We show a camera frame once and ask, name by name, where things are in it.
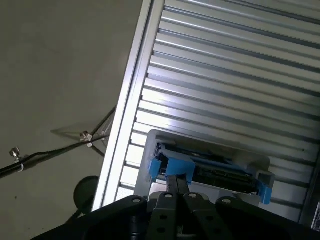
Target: black cable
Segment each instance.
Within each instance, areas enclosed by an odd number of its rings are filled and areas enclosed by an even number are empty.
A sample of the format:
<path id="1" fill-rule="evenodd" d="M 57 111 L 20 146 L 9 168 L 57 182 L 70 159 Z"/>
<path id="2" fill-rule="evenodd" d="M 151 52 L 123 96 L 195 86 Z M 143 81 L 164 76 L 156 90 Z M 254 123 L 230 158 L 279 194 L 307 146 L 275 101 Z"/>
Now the black cable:
<path id="1" fill-rule="evenodd" d="M 92 145 L 92 147 L 90 147 L 92 150 L 94 150 L 97 154 L 99 154 L 101 157 L 105 157 L 105 154 L 100 151 L 95 145 Z"/>
<path id="2" fill-rule="evenodd" d="M 84 204 L 79 208 L 72 216 L 65 222 L 66 224 L 73 222 L 77 218 L 80 217 L 80 215 L 84 212 L 84 209 L 91 207 L 94 203 L 94 197 L 90 197 L 88 200 L 84 202 Z"/>
<path id="3" fill-rule="evenodd" d="M 104 117 L 104 119 L 102 119 L 102 121 L 99 122 L 99 124 L 91 132 L 91 136 L 95 135 L 98 132 L 98 130 L 102 127 L 102 125 L 111 117 L 111 115 L 114 114 L 116 107 L 117 107 L 117 105 L 115 105 L 111 109 L 111 111 Z"/>
<path id="4" fill-rule="evenodd" d="M 83 145 L 87 145 L 89 143 L 94 143 L 98 140 L 101 140 L 101 139 L 104 139 L 108 137 L 107 135 L 104 135 L 104 136 L 99 136 L 91 141 L 83 141 L 83 142 L 78 142 L 78 143 L 75 143 L 75 144 L 72 144 L 70 146 L 66 146 L 66 147 L 63 147 L 63 148 L 59 148 L 59 149 L 56 149 L 56 150 L 52 150 L 52 151 L 41 151 L 41 152 L 36 152 L 36 153 L 33 153 L 31 154 L 30 156 L 27 156 L 25 157 L 24 159 L 20 160 L 19 162 L 17 163 L 14 163 L 14 164 L 11 164 L 9 166 L 6 166 L 4 168 L 1 168 L 0 169 L 0 178 L 3 178 L 9 174 L 12 174 L 13 172 L 17 172 L 21 169 L 21 164 L 25 164 L 26 162 L 28 162 L 29 160 L 37 157 L 37 156 L 42 156 L 44 155 L 43 157 L 40 157 L 36 160 L 36 163 L 35 164 L 38 164 L 40 162 L 43 162 L 43 161 L 46 161 L 48 159 L 51 159 L 51 158 L 54 158 L 60 154 L 64 154 L 64 153 L 67 153 L 69 151 L 72 151 L 80 146 L 83 146 Z"/>

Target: slotted aluminum panel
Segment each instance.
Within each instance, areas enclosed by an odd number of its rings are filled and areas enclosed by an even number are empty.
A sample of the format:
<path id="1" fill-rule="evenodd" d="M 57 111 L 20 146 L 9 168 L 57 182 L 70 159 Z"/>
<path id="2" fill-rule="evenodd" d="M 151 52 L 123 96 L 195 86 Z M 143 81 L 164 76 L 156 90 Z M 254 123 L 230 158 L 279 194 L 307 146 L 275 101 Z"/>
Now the slotted aluminum panel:
<path id="1" fill-rule="evenodd" d="M 292 12 L 143 2 L 94 210 L 132 193 L 158 129 L 269 156 L 276 181 L 260 207 L 299 220 L 319 151 L 320 26 L 282 4 Z"/>

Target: metal slat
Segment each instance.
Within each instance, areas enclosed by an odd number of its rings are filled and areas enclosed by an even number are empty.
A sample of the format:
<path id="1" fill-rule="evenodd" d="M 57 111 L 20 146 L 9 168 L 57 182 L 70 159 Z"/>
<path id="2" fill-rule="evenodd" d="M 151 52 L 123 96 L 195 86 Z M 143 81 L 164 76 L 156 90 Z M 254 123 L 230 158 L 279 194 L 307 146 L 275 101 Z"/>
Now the metal slat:
<path id="1" fill-rule="evenodd" d="M 288 146 L 289 148 L 295 148 L 300 150 L 304 149 L 305 152 L 310 152 L 310 158 L 316 158 L 318 154 L 318 146 L 305 142 L 303 140 L 297 140 L 285 136 L 281 136 L 267 131 L 255 129 L 254 127 L 247 127 L 241 124 L 233 123 L 232 121 L 220 120 L 217 118 L 207 117 L 205 115 L 195 114 L 189 111 L 178 110 L 168 106 L 162 106 L 147 101 L 140 101 L 139 108 L 146 111 L 152 111 L 157 115 L 167 115 L 176 117 L 179 119 L 188 119 L 188 121 L 210 126 L 213 128 L 224 129 L 239 135 L 244 135 L 252 138 L 259 138 L 270 143 Z"/>
<path id="2" fill-rule="evenodd" d="M 319 1 L 313 1 L 314 4 L 307 4 L 307 1 L 279 1 L 279 0 L 241 0 L 240 2 L 250 3 L 254 5 L 259 5 L 263 7 L 267 7 L 270 9 L 276 9 L 280 11 L 284 11 L 287 13 L 292 13 L 296 15 L 305 16 L 308 18 L 318 19 L 320 20 L 320 7 L 319 7 Z"/>
<path id="3" fill-rule="evenodd" d="M 194 39 L 185 39 L 179 36 L 158 33 L 156 36 L 156 42 L 171 47 L 177 47 L 195 53 L 212 56 L 214 58 L 239 63 L 241 65 L 247 65 L 257 69 L 266 70 L 268 72 L 278 72 L 282 75 L 294 76 L 295 78 L 299 77 L 301 79 L 309 79 L 315 82 L 320 79 L 320 74 L 316 72 L 298 69 L 296 67 L 249 56 L 244 53 L 237 53 L 232 50 L 225 50 L 220 47 L 211 46 L 205 42 L 195 42 Z"/>
<path id="4" fill-rule="evenodd" d="M 138 111 L 136 114 L 137 122 L 142 124 L 152 124 L 152 126 L 171 130 L 171 127 L 180 128 L 181 132 L 185 130 L 194 132 L 194 135 L 202 134 L 208 136 L 214 136 L 220 141 L 229 142 L 229 145 L 235 146 L 239 143 L 246 146 L 246 149 L 255 149 L 259 152 L 270 152 L 277 156 L 295 156 L 298 159 L 305 161 L 315 161 L 313 154 L 303 151 L 303 149 L 290 148 L 287 146 L 267 142 L 258 138 L 248 137 L 246 135 L 240 135 L 233 132 L 228 132 L 226 130 L 221 130 L 218 128 L 212 128 L 208 126 L 198 125 L 193 122 L 188 122 L 185 120 L 177 120 L 170 116 L 159 116 L 152 113 Z"/>
<path id="5" fill-rule="evenodd" d="M 198 29 L 194 29 L 194 26 L 181 26 L 178 24 L 162 21 L 159 28 L 164 31 L 170 31 L 177 34 L 185 35 L 188 37 L 197 38 L 199 40 L 210 41 L 213 44 L 219 44 L 220 46 L 236 48 L 238 50 L 247 51 L 248 54 L 256 53 L 257 57 L 273 57 L 273 61 L 285 60 L 291 63 L 298 63 L 303 66 L 310 66 L 319 69 L 320 61 L 316 59 L 310 59 L 308 57 L 295 54 L 293 52 L 282 51 L 281 49 L 272 49 L 270 47 L 260 45 L 254 42 L 248 42 L 243 39 L 236 39 L 228 35 L 221 35 L 216 32 L 206 32 Z"/>
<path id="6" fill-rule="evenodd" d="M 166 67 L 166 68 L 170 68 L 173 69 L 177 66 L 177 64 L 173 63 L 173 61 L 168 61 L 165 58 L 160 58 L 160 57 L 152 57 L 151 58 L 151 63 L 154 66 L 159 66 L 159 67 Z M 202 72 L 202 68 L 201 67 L 195 67 L 195 66 L 190 66 L 186 65 L 184 66 L 185 69 L 188 69 L 189 72 L 191 72 L 193 69 L 195 69 L 195 71 L 197 72 Z M 162 70 L 162 69 L 157 69 L 155 74 L 159 75 L 159 73 L 164 72 L 166 70 Z M 267 104 L 271 104 L 271 105 L 275 105 L 275 106 L 279 106 L 279 107 L 283 107 L 286 109 L 291 109 L 296 111 L 297 109 L 299 109 L 301 112 L 304 112 L 306 114 L 311 114 L 311 115 L 317 115 L 319 113 L 319 106 L 314 106 L 317 103 L 318 98 L 317 97 L 312 97 L 312 96 L 308 96 L 308 95 L 304 95 L 304 99 L 305 101 L 308 101 L 309 103 L 306 102 L 299 102 L 299 99 L 295 99 L 295 100 L 291 100 L 291 99 L 285 99 L 281 96 L 277 96 L 274 95 L 274 93 L 272 94 L 272 92 L 257 92 L 253 89 L 248 89 L 248 88 L 239 88 L 238 86 L 234 85 L 233 80 L 236 77 L 233 77 L 232 75 L 227 75 L 224 73 L 219 73 L 219 72 L 214 72 L 212 71 L 214 74 L 212 74 L 212 80 L 211 79 L 201 79 L 198 77 L 194 77 L 194 76 L 190 76 L 190 75 L 186 75 L 186 74 L 181 74 L 181 73 L 176 73 L 176 72 L 172 72 L 172 75 L 170 76 L 170 78 L 172 80 L 178 80 L 179 83 L 182 84 L 188 84 L 188 85 L 196 85 L 202 88 L 206 88 L 204 89 L 205 92 L 208 92 L 208 90 L 213 90 L 213 91 L 220 91 L 221 94 L 222 93 L 226 93 L 226 94 L 230 94 L 233 96 L 238 96 L 241 98 L 245 98 L 248 100 L 254 100 L 254 101 L 258 101 L 260 103 L 267 103 Z M 296 92 L 291 91 L 291 95 L 292 97 L 294 97 Z"/>
<path id="7" fill-rule="evenodd" d="M 253 104 L 250 102 L 243 102 L 243 101 L 240 101 L 239 99 L 232 99 L 223 95 L 212 95 L 210 93 L 201 92 L 199 90 L 193 90 L 190 88 L 168 84 L 165 82 L 156 81 L 149 78 L 145 80 L 145 86 L 148 86 L 153 89 L 163 90 L 168 93 L 180 94 L 182 96 L 199 99 L 202 101 L 206 101 L 208 103 L 227 106 L 230 108 L 242 110 L 245 112 L 250 112 L 253 114 L 270 116 L 271 118 L 284 121 L 284 122 L 289 122 L 295 125 L 300 125 L 300 126 L 305 125 L 306 127 L 313 128 L 313 129 L 318 129 L 319 127 L 318 122 L 311 119 L 304 118 L 303 116 L 292 115 L 284 111 L 274 110 L 274 109 Z"/>
<path id="8" fill-rule="evenodd" d="M 284 182 L 274 181 L 272 198 L 303 205 L 308 189 Z"/>
<path id="9" fill-rule="evenodd" d="M 131 134 L 131 143 L 138 145 L 138 146 L 144 146 L 147 141 L 147 136 L 139 134 L 137 132 L 133 132 Z"/>
<path id="10" fill-rule="evenodd" d="M 271 213 L 280 215 L 281 217 L 297 222 L 299 220 L 301 209 L 270 202 L 270 204 L 259 204 L 259 207 Z"/>
<path id="11" fill-rule="evenodd" d="M 241 39 L 243 41 L 253 42 L 254 44 L 259 44 L 268 48 L 311 57 L 312 59 L 319 60 L 320 56 L 319 49 L 233 28 L 219 23 L 197 19 L 195 17 L 186 16 L 175 12 L 163 11 L 162 19 L 169 23 L 176 23 L 182 26 L 189 26 L 198 30 L 202 30 L 204 32 L 217 33 L 223 36 L 229 36 L 232 38 Z"/>
<path id="12" fill-rule="evenodd" d="M 239 111 L 225 106 L 209 104 L 195 99 L 189 99 L 181 96 L 174 96 L 163 92 L 158 92 L 153 89 L 144 89 L 142 92 L 142 99 L 151 103 L 170 106 L 176 109 L 194 111 L 195 113 L 200 112 L 202 114 L 211 113 L 214 116 L 221 116 L 226 118 L 233 118 L 235 120 L 243 121 L 247 125 L 252 127 L 265 127 L 266 130 L 276 132 L 281 131 L 282 133 L 290 133 L 296 136 L 303 136 L 306 138 L 318 139 L 319 134 L 314 130 L 307 129 L 304 126 L 298 126 L 290 124 L 289 122 L 282 122 L 266 116 L 255 115 L 252 113 Z"/>
<path id="13" fill-rule="evenodd" d="M 192 65 L 191 62 L 184 63 L 174 61 L 173 59 L 165 58 L 165 56 L 152 56 L 150 63 L 152 66 L 149 67 L 148 73 L 161 76 L 165 79 L 174 79 L 181 83 L 217 90 L 224 90 L 227 86 L 229 86 L 229 88 L 233 86 L 235 89 L 238 89 L 238 91 L 231 93 L 242 97 L 252 98 L 251 94 L 255 95 L 255 93 L 257 93 L 264 96 L 260 97 L 260 100 L 263 99 L 264 101 L 269 101 L 269 99 L 271 99 L 271 102 L 272 99 L 277 99 L 276 102 L 290 100 L 292 102 L 305 104 L 306 106 L 320 107 L 318 97 L 297 90 L 268 84 L 267 82 L 250 79 L 250 76 L 236 76 L 232 75 L 232 72 L 221 72 L 221 69 L 217 68 L 208 69 L 206 65 Z"/>
<path id="14" fill-rule="evenodd" d="M 223 11 L 217 11 L 212 8 L 202 7 L 196 4 L 189 4 L 189 3 L 184 3 L 180 1 L 174 1 L 174 0 L 166 0 L 165 5 L 167 7 L 179 9 L 179 11 L 183 10 L 189 13 L 206 16 L 206 17 L 212 18 L 213 21 L 218 19 L 227 23 L 233 23 L 237 25 L 241 23 L 241 26 L 245 26 L 248 28 L 270 32 L 270 33 L 274 33 L 277 35 L 286 36 L 294 39 L 300 39 L 300 40 L 311 42 L 311 43 L 320 43 L 320 36 L 318 35 L 313 35 L 309 33 L 301 34 L 300 31 L 295 29 L 278 26 L 276 24 L 271 24 L 268 22 L 261 22 L 261 21 L 249 19 L 247 17 L 243 17 L 240 15 L 235 15 L 235 14 L 231 14 Z M 311 29 L 315 29 L 315 31 L 319 31 L 319 29 L 317 29 L 316 27 L 317 26 L 312 26 Z"/>
<path id="15" fill-rule="evenodd" d="M 313 23 L 306 23 L 301 20 L 297 20 L 294 18 L 289 18 L 286 16 L 266 12 L 263 10 L 253 9 L 245 6 L 241 6 L 239 4 L 233 4 L 230 2 L 226 2 L 223 0 L 185 0 L 186 2 L 199 4 L 204 7 L 210 7 L 218 11 L 226 11 L 228 13 L 232 13 L 235 15 L 240 15 L 246 18 L 266 22 L 266 23 L 272 23 L 279 26 L 285 26 L 291 29 L 297 29 L 299 31 L 306 31 L 310 33 L 319 33 L 320 29 L 316 24 Z"/>
<path id="16" fill-rule="evenodd" d="M 133 195 L 134 192 L 135 192 L 134 190 L 127 189 L 127 188 L 124 188 L 124 187 L 119 187 L 118 193 L 117 193 L 117 195 L 116 195 L 115 200 L 116 200 L 116 201 L 119 201 L 119 200 L 121 200 L 121 199 L 124 199 L 124 198 L 126 198 L 126 197 L 128 197 L 128 196 Z"/>
<path id="17" fill-rule="evenodd" d="M 280 83 L 280 84 L 298 87 L 301 89 L 320 93 L 320 82 L 318 84 L 311 81 L 300 80 L 298 78 L 293 78 L 288 75 L 282 75 L 279 73 L 254 68 L 245 64 L 217 59 L 204 54 L 193 53 L 191 51 L 182 50 L 179 48 L 165 46 L 157 43 L 154 45 L 153 50 L 158 53 L 171 55 L 171 56 L 182 58 L 182 59 L 188 59 L 197 63 L 202 63 L 209 66 L 226 69 L 229 71 L 245 74 L 248 76 L 254 76 L 256 78 L 262 78 L 263 76 L 263 79 L 267 81 L 269 80 L 275 83 Z"/>
<path id="18" fill-rule="evenodd" d="M 128 147 L 128 151 L 126 153 L 125 161 L 140 165 L 142 156 L 144 154 L 144 150 L 145 149 L 143 147 L 130 144 Z"/>
<path id="19" fill-rule="evenodd" d="M 135 186 L 138 178 L 138 173 L 138 169 L 129 166 L 124 166 L 120 182 Z"/>

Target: gray floor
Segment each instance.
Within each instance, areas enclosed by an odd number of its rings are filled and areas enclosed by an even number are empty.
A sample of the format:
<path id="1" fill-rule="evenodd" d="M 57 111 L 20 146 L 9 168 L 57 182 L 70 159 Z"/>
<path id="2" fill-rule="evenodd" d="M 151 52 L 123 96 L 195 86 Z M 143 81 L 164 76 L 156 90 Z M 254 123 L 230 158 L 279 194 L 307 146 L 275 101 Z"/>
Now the gray floor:
<path id="1" fill-rule="evenodd" d="M 50 130 L 101 119 L 117 103 L 141 0 L 0 3 L 0 167 L 72 140 Z M 76 210 L 73 190 L 99 175 L 86 147 L 0 179 L 0 236 L 30 239 Z"/>

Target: wire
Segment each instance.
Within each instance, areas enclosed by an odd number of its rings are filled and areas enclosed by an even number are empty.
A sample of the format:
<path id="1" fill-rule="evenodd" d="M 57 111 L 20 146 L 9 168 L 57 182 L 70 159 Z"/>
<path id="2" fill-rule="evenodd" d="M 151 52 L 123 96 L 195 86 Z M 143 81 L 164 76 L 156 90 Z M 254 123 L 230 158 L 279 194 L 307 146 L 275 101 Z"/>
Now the wire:
<path id="1" fill-rule="evenodd" d="M 56 157 L 60 154 L 67 153 L 67 152 L 72 151 L 78 147 L 81 147 L 83 145 L 87 145 L 89 143 L 94 143 L 94 142 L 101 140 L 101 139 L 104 139 L 106 137 L 108 137 L 108 135 L 99 136 L 91 141 L 78 142 L 78 143 L 72 144 L 70 146 L 66 146 L 66 147 L 59 148 L 59 149 L 52 150 L 52 151 L 41 151 L 41 152 L 33 153 L 30 156 L 25 157 L 24 159 L 20 160 L 17 163 L 14 163 L 14 164 L 11 164 L 11 165 L 6 166 L 4 168 L 1 168 L 0 169 L 0 178 L 2 177 L 2 175 L 8 175 L 8 173 L 10 173 L 11 171 L 16 171 L 17 167 L 20 167 L 21 164 L 25 164 L 26 162 L 33 159 L 34 157 L 44 155 L 42 158 L 37 159 L 37 162 L 42 162 L 43 160 L 47 160 L 47 158 L 51 159 L 52 157 Z"/>
<path id="2" fill-rule="evenodd" d="M 92 150 L 94 150 L 97 154 L 99 154 L 101 157 L 105 157 L 105 154 L 100 151 L 95 145 L 92 145 L 92 147 L 90 147 Z"/>
<path id="3" fill-rule="evenodd" d="M 93 131 L 91 132 L 91 136 L 95 135 L 98 130 L 102 127 L 102 125 L 111 117 L 112 114 L 114 114 L 115 110 L 116 110 L 117 105 L 115 105 L 110 112 L 108 112 L 108 114 L 104 117 L 104 119 L 102 119 L 101 122 L 99 122 L 99 124 L 93 129 Z"/>

